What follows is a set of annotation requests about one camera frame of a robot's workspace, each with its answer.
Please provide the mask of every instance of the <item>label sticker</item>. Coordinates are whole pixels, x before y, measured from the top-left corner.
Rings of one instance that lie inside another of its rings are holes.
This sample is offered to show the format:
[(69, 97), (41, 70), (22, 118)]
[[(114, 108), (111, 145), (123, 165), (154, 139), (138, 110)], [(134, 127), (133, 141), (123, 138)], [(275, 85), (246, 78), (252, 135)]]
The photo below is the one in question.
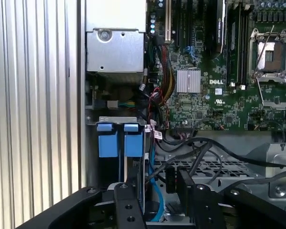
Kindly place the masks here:
[(145, 133), (150, 133), (152, 131), (151, 125), (147, 124), (145, 125)]
[(160, 131), (155, 130), (153, 134), (154, 138), (162, 140), (162, 133)]
[(215, 95), (222, 95), (223, 89), (222, 88), (215, 88)]

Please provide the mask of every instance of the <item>heatsink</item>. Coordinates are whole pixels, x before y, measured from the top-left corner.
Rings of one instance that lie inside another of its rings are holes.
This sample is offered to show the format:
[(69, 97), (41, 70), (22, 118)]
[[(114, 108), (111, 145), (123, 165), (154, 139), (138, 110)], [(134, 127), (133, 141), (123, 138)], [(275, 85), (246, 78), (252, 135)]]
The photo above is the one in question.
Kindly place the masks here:
[(177, 71), (177, 93), (200, 93), (200, 84), (200, 69), (181, 69)]

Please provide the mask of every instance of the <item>expansion slot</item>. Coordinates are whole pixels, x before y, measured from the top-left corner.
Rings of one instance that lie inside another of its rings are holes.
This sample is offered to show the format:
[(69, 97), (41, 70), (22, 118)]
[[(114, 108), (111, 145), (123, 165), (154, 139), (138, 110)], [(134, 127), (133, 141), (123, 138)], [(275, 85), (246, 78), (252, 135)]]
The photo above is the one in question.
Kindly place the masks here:
[(177, 0), (175, 5), (175, 17), (174, 17), (174, 26), (175, 26), (175, 46), (177, 49), (181, 46), (182, 40), (182, 0)]
[(165, 42), (171, 42), (172, 29), (172, 0), (166, 1), (165, 6)]
[(193, 0), (188, 0), (186, 5), (186, 41), (185, 46), (192, 45), (193, 34)]

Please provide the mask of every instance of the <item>wire bundle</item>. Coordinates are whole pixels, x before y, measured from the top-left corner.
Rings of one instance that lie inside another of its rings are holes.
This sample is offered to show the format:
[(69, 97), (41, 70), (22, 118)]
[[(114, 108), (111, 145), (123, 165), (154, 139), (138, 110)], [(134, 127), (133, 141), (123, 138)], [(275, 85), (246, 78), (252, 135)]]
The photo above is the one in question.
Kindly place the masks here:
[(169, 50), (166, 45), (160, 45), (157, 47), (159, 60), (163, 68), (163, 77), (161, 82), (161, 90), (163, 92), (163, 100), (159, 105), (164, 105), (165, 102), (171, 97), (175, 89), (175, 77), (172, 68), (172, 63), (170, 61)]
[(126, 106), (126, 107), (130, 107), (130, 108), (134, 108), (135, 107), (135, 102), (134, 101), (126, 101), (125, 103), (119, 103), (119, 106)]

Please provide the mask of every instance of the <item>black cable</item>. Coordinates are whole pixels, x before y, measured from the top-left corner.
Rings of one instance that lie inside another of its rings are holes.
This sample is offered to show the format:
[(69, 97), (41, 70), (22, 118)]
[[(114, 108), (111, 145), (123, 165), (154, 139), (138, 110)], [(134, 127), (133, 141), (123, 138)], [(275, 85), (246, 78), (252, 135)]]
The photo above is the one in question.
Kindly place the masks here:
[(199, 155), (197, 156), (196, 160), (193, 162), (192, 167), (189, 170), (189, 174), (190, 176), (194, 176), (197, 168), (199, 167), (200, 162), (202, 161), (202, 158), (204, 157), (204, 155), (206, 154), (206, 152), (212, 148), (213, 145), (211, 143), (207, 143), (202, 149), (201, 152), (199, 153)]
[(219, 169), (218, 169), (218, 171), (216, 172), (216, 174), (212, 177), (212, 179), (206, 183), (207, 185), (209, 185), (209, 184), (211, 184), (213, 181), (215, 181), (215, 179), (219, 177), (221, 171), (223, 170), (223, 161), (222, 161), (221, 157), (220, 157), (217, 153), (215, 153), (214, 151), (212, 151), (212, 150), (210, 150), (210, 149), (208, 150), (208, 152), (210, 152), (211, 154), (213, 154), (213, 155), (218, 159), (218, 161), (219, 161)]
[(162, 110), (160, 108), (160, 106), (158, 105), (158, 103), (153, 99), (153, 98), (150, 98), (147, 94), (143, 93), (140, 91), (140, 93), (145, 97), (147, 98), (149, 101), (151, 101), (152, 105), (156, 108), (157, 110), (157, 113), (159, 115), (159, 126), (161, 126), (164, 122), (163, 122), (163, 114), (162, 114)]
[(270, 182), (274, 182), (278, 179), (284, 178), (286, 177), (286, 171), (279, 173), (273, 177), (269, 177), (269, 178), (263, 178), (263, 179), (247, 179), (247, 180), (239, 180), (234, 182), (233, 184), (230, 184), (229, 186), (225, 187), (223, 190), (221, 190), (219, 193), (220, 194), (224, 194), (226, 192), (226, 190), (231, 190), (234, 187), (237, 187), (240, 184), (244, 184), (244, 185), (263, 185), (263, 184), (268, 184)]
[(189, 152), (189, 153), (186, 153), (186, 154), (183, 154), (183, 155), (178, 155), (178, 156), (175, 156), (171, 159), (169, 159), (167, 162), (165, 162), (164, 164), (162, 164), (159, 168), (157, 168), (152, 174), (150, 174), (149, 176), (147, 176), (145, 178), (145, 182), (148, 182), (150, 181), (151, 179), (153, 179), (156, 175), (158, 175), (160, 172), (162, 172), (168, 165), (170, 165), (171, 163), (175, 162), (175, 161), (180, 161), (180, 160), (185, 160), (185, 159), (188, 159), (188, 158), (191, 158), (191, 157), (194, 157), (196, 156), (200, 150), (205, 147), (206, 144), (204, 144), (203, 146)]
[(190, 138), (189, 140), (186, 140), (186, 141), (182, 142), (179, 146), (177, 146), (175, 149), (172, 149), (172, 150), (165, 150), (162, 146), (160, 148), (163, 151), (167, 152), (167, 153), (173, 153), (173, 152), (178, 151), (183, 146), (185, 146), (185, 145), (187, 145), (189, 143), (193, 143), (193, 142), (210, 142), (214, 146), (216, 146), (216, 147), (220, 148), (221, 150), (225, 151), (228, 155), (236, 158), (237, 160), (240, 160), (240, 161), (243, 161), (243, 162), (246, 162), (246, 163), (250, 163), (250, 164), (253, 164), (253, 165), (263, 166), (263, 167), (286, 167), (286, 165), (282, 165), (282, 164), (278, 164), (278, 163), (258, 161), (258, 160), (246, 158), (246, 157), (243, 157), (243, 156), (239, 156), (239, 155), (233, 153), (231, 150), (229, 150), (225, 146), (223, 146), (222, 144), (220, 144), (219, 142), (214, 141), (214, 140), (212, 140), (210, 138), (206, 138), (206, 137)]
[(165, 178), (164, 178), (163, 176), (161, 176), (160, 174), (158, 174), (156, 177), (157, 177), (159, 180), (161, 180), (163, 183), (166, 184), (166, 180), (165, 180)]

